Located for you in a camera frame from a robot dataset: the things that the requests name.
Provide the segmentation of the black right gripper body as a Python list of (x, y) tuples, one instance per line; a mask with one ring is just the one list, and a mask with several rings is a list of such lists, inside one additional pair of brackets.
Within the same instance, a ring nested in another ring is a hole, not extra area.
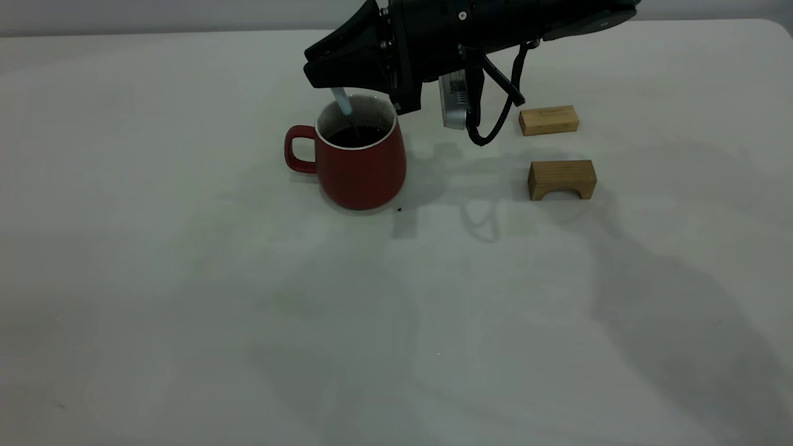
[(464, 68), (460, 47), (490, 53), (496, 48), (485, 28), (485, 1), (390, 1), (383, 17), (390, 26), (393, 79), (389, 98), (396, 112), (416, 112), (421, 90), (442, 74)]

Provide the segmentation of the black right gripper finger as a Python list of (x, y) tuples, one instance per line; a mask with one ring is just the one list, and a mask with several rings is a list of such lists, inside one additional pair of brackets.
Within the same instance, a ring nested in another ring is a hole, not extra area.
[(377, 51), (385, 36), (385, 19), (379, 4), (365, 1), (349, 20), (328, 36), (305, 50), (309, 63), (329, 63), (365, 50)]
[(391, 50), (377, 47), (309, 48), (304, 73), (317, 89), (391, 91)]

